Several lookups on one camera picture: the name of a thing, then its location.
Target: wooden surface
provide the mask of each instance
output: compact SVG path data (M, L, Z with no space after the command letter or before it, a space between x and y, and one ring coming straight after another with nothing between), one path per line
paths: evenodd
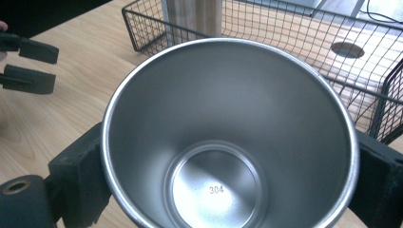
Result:
M102 120L115 88L146 59L133 50L121 15L130 1L114 0L34 37L60 49L55 66L15 53L0 63L57 75L50 95L0 89L0 182L46 177L48 162ZM393 147L403 151L402 141ZM94 227L135 226L111 199ZM365 226L347 210L336 227Z

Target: wire basket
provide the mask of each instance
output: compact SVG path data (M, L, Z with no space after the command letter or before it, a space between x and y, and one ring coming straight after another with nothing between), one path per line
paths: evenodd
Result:
M153 55L208 37L164 20L161 0L122 9L136 51ZM271 0L222 0L221 36L280 48L316 69L356 129L390 143L403 133L403 30Z

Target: black holder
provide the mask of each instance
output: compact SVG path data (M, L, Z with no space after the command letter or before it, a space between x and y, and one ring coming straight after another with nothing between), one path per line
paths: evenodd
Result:
M59 56L57 47L5 32L0 32L0 51L19 51L21 57L48 64L56 64ZM6 65L4 73L0 73L3 88L35 94L52 93L55 80L54 74L18 66Z
M50 175L24 176L0 185L0 227L88 227L106 208L110 191L101 165L98 123L49 164ZM370 228L400 227L403 155L357 132L358 184L350 209Z

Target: stainless steel cup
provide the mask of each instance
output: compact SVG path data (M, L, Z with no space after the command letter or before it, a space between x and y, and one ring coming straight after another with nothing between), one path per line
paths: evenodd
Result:
M222 0L162 0L164 20L210 37L221 36ZM167 29L170 46L195 40L180 28Z
M134 69L106 109L113 196L145 227L326 227L355 190L348 111L273 47L207 39Z

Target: circular hole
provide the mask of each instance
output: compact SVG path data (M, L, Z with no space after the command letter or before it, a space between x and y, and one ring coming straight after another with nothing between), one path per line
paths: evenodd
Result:
M13 195L19 192L24 191L30 186L29 180L18 180L11 184L9 184L5 189L3 189L3 193L6 195Z
M342 56L344 58L349 59L358 59L365 54L364 49L348 42L333 43L332 51L338 56Z

